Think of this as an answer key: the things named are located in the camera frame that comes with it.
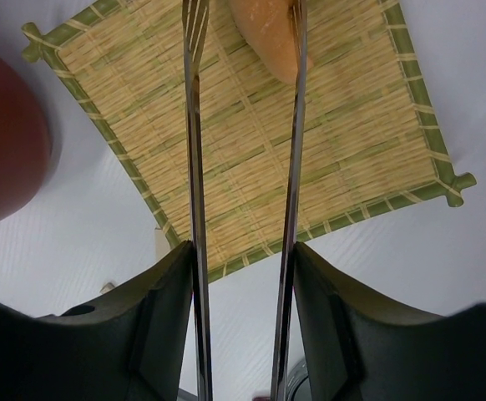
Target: green bamboo border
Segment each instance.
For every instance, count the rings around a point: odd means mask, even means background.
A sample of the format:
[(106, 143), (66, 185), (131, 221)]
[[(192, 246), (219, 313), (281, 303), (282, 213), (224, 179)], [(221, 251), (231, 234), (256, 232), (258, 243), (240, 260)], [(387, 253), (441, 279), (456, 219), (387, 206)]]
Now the green bamboo border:
[[(308, 241), (359, 221), (441, 195), (446, 196), (450, 206), (460, 206), (463, 204), (462, 189), (476, 184), (475, 178), (469, 173), (460, 176), (454, 174), (398, 0), (378, 1), (386, 19), (388, 33), (397, 52), (397, 60), (400, 63), (403, 77), (408, 82), (408, 91), (415, 104), (419, 126), (423, 130), (423, 136), (431, 151), (433, 166), (438, 178), (434, 182), (411, 190), (405, 190), (394, 196), (370, 200), (363, 205), (357, 206), (352, 211), (314, 225), (309, 230), (301, 231), (297, 236), (298, 241)], [(96, 105), (58, 56), (58, 51), (69, 41), (78, 37), (101, 20), (126, 7), (126, 0), (98, 0), (46, 35), (42, 35), (34, 23), (26, 23), (22, 30), (30, 44), (23, 50), (23, 57), (31, 63), (42, 58), (58, 75), (98, 128), (111, 150), (117, 155), (124, 169), (135, 183), (139, 193), (143, 196), (147, 206), (152, 211), (154, 218), (159, 226), (162, 227), (170, 246), (174, 248), (181, 242), (181, 239), (161, 209), (159, 202), (150, 192), (143, 177), (126, 154), (126, 150), (117, 139), (115, 133), (110, 129), (107, 121), (103, 119)], [(240, 270), (244, 266), (280, 252), (281, 248), (281, 239), (265, 246), (254, 246), (241, 256), (234, 257), (227, 263), (211, 269), (209, 281), (218, 280), (227, 274)]]

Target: tabletop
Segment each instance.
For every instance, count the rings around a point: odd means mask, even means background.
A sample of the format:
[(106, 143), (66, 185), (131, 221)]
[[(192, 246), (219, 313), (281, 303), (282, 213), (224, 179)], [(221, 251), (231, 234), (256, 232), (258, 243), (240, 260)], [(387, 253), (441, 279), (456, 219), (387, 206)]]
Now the tabletop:
[[(53, 136), (38, 195), (0, 222), (0, 302), (59, 314), (152, 266), (168, 245), (89, 118), (50, 68), (28, 64), (20, 27), (47, 32), (91, 0), (0, 0), (0, 57), (38, 96)], [(486, 301), (486, 4), (402, 0), (402, 9), (458, 174), (478, 184), (457, 209), (444, 198), (372, 218), (310, 242), (330, 263), (401, 302), (452, 314)], [(248, 400), (271, 377), (280, 257), (210, 286), (214, 395)], [(293, 312), (290, 365), (303, 357)], [(180, 385), (195, 393), (189, 325)]]

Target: metal fork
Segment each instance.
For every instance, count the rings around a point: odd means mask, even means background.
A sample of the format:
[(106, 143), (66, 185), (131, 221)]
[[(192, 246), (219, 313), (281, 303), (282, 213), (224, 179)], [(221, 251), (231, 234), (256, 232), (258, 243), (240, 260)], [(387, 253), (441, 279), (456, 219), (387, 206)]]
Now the metal fork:
[(298, 74), (295, 88), (295, 109), (291, 132), (290, 173), (287, 185), (286, 218), (284, 220), (284, 239), (282, 242), (280, 288), (276, 307), (275, 348), (273, 353), (273, 373), (271, 380), (271, 401), (286, 401), (287, 355), (293, 298), (293, 277), (295, 260), (293, 248), (296, 242), (297, 210), (299, 186), (301, 183), (302, 136), (306, 109), (306, 0), (296, 0), (293, 6), (293, 29), (296, 33), (298, 53)]
[(183, 0), (182, 8), (191, 237), (195, 249), (193, 303), (199, 401), (211, 401), (213, 397), (199, 78), (200, 59), (208, 26), (209, 6), (209, 0)]

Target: red round object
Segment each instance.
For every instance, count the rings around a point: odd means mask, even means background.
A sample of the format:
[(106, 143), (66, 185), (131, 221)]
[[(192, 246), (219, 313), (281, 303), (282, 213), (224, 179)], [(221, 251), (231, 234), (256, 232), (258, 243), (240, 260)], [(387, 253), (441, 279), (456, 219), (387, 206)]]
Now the red round object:
[(0, 59), (0, 220), (33, 198), (49, 159), (43, 110), (24, 81)]

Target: woven placemat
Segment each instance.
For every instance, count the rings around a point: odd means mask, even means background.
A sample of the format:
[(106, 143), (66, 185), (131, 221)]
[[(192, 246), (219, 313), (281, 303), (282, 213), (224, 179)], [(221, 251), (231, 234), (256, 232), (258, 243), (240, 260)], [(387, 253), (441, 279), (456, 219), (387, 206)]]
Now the woven placemat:
[[(397, 0), (311, 0), (299, 240), (460, 191)], [(62, 79), (170, 245), (190, 236), (180, 0), (99, 0), (23, 56)], [(212, 0), (200, 77), (210, 280), (281, 250), (294, 89)]]

